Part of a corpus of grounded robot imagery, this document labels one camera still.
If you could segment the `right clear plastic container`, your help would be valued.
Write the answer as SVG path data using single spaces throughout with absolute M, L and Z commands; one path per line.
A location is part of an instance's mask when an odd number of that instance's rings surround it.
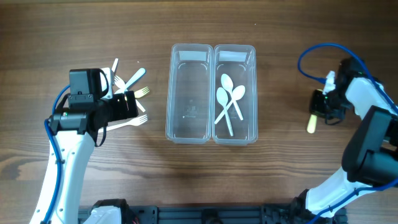
M 251 45 L 215 47 L 215 143 L 245 146 L 258 139 L 256 50 Z

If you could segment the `left clear plastic container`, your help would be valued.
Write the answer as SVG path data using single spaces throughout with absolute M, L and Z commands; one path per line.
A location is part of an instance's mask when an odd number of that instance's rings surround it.
M 175 44 L 170 56 L 166 138 L 177 144 L 210 139 L 213 48 Z

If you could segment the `yellow plastic spoon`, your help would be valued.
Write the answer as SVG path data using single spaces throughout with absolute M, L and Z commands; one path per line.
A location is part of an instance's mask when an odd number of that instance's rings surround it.
M 307 124 L 307 132 L 313 134 L 316 130 L 317 126 L 317 116 L 315 114 L 311 114 Z

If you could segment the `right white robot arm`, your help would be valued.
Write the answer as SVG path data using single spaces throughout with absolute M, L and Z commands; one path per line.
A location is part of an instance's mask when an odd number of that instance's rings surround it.
M 315 90 L 310 102 L 311 114 L 336 125 L 353 110 L 361 123 L 346 146 L 341 167 L 317 187 L 305 190 L 291 209 L 310 223 L 334 217 L 353 200 L 390 187 L 397 187 L 397 112 L 384 99 L 384 88 L 369 78 L 363 62 L 343 59 L 337 72 L 330 72 L 322 90 Z

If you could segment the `yellow plastic fork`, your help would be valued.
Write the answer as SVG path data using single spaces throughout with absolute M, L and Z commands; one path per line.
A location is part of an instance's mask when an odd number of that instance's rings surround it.
M 150 92 L 149 87 L 146 86 L 144 88 L 141 88 L 140 90 L 137 90 L 134 92 L 135 98 L 142 98 L 146 96 Z

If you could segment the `white fork under blue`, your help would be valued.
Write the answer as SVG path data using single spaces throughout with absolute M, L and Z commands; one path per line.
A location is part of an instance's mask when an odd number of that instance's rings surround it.
M 126 90 L 125 82 L 117 75 L 114 76 L 114 84 L 119 88 L 119 90 L 121 90 L 122 93 Z M 142 112 L 146 111 L 145 108 L 138 102 L 138 100 L 136 100 L 136 105 Z

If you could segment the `light blue plastic fork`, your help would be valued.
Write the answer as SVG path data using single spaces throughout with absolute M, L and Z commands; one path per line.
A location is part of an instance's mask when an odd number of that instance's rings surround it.
M 135 82 L 137 82 L 144 74 L 146 73 L 146 69 L 145 68 L 140 68 L 125 84 L 125 91 L 128 91 L 128 89 L 135 84 Z M 114 92 L 115 94 L 119 94 L 122 93 L 121 90 L 117 90 Z

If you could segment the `white fork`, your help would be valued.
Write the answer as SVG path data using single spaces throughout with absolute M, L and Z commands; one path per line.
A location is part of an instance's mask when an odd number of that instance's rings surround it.
M 119 59 L 118 59 L 118 58 L 115 58 L 115 59 L 114 59 L 113 66 L 112 66 L 112 68 L 111 68 L 111 70 L 112 70 L 113 73 L 116 73 L 116 70 L 117 70 L 117 68 L 118 68 L 118 63 L 119 63 Z
M 125 122 L 125 123 L 116 124 L 116 125 L 112 125 L 112 126 L 107 126 L 106 130 L 110 131 L 110 130 L 122 128 L 122 127 L 125 127 L 125 126 L 140 126 L 140 125 L 144 124 L 147 120 L 148 120 L 148 117 L 145 114 L 145 115 L 133 118 L 133 119 L 131 119 L 131 120 Z
M 121 90 L 122 93 L 126 90 L 125 82 L 117 75 L 114 76 L 114 84 L 119 88 L 119 90 Z M 138 102 L 138 100 L 136 100 L 136 105 L 142 112 L 146 111 L 145 108 Z

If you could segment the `white spoon two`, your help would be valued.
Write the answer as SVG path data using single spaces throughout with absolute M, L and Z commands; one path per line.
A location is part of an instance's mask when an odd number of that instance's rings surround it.
M 225 116 L 225 120 L 226 120 L 226 124 L 229 130 L 229 135 L 233 136 L 233 129 L 232 129 L 232 125 L 231 125 L 231 121 L 229 118 L 229 114 L 228 114 L 228 109 L 227 109 L 227 105 L 228 105 L 228 95 L 227 92 L 224 88 L 219 87 L 216 91 L 216 99 L 218 101 L 218 103 L 223 107 L 223 112 L 224 112 L 224 116 Z

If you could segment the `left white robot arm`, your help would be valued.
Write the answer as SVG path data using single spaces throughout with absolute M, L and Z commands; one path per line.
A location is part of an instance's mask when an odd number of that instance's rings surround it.
M 86 167 L 94 149 L 105 142 L 108 124 L 138 117 L 133 91 L 99 99 L 86 108 L 65 107 L 72 98 L 62 90 L 44 121 L 49 161 L 31 223 L 77 223 Z

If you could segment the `white spoon one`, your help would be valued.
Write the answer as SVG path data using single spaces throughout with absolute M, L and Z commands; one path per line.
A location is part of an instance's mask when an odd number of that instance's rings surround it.
M 221 85 L 222 87 L 231 95 L 231 99 L 232 99 L 232 91 L 235 89 L 233 87 L 233 81 L 232 79 L 227 75 L 227 74 L 222 74 L 221 76 Z M 236 109 L 236 112 L 240 118 L 240 120 L 243 120 L 243 115 L 242 112 L 238 106 L 238 103 L 236 100 L 233 100 L 233 105 Z

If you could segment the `white spoon three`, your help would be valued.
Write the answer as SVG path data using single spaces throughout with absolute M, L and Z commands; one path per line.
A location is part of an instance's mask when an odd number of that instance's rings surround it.
M 236 100 L 236 101 L 240 100 L 240 99 L 244 96 L 245 91 L 246 91 L 245 86 L 243 86 L 243 85 L 237 86 L 237 87 L 232 91 L 232 99 L 231 99 L 231 100 L 229 101 L 229 103 L 226 105 L 226 109 L 228 110 L 229 107 L 233 104 L 233 100 Z M 222 119 L 222 117 L 224 116 L 224 114 L 225 114 L 225 112 L 221 112 L 221 113 L 219 114 L 219 116 L 215 119 L 215 124 L 217 124 L 217 123 Z

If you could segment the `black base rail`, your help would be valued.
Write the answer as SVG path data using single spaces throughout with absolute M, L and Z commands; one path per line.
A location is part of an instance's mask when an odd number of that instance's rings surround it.
M 341 208 L 331 218 L 319 217 L 306 211 L 295 198 L 292 203 L 261 206 L 215 206 L 215 207 L 156 207 L 130 206 L 125 199 L 100 200 L 90 209 L 80 209 L 78 223 L 87 222 L 95 215 L 102 215 L 102 208 L 116 207 L 121 210 L 121 219 L 109 223 L 140 224 L 186 224 L 186 223 L 242 223 L 242 224 L 282 224 L 282 223 L 347 223 L 346 209 Z

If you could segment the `clear plastic container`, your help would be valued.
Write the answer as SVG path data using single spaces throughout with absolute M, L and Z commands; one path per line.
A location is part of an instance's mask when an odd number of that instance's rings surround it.
M 177 144 L 210 139 L 213 48 L 175 44 L 170 56 L 166 138 Z
M 258 139 L 256 50 L 251 45 L 215 47 L 215 143 L 245 146 Z

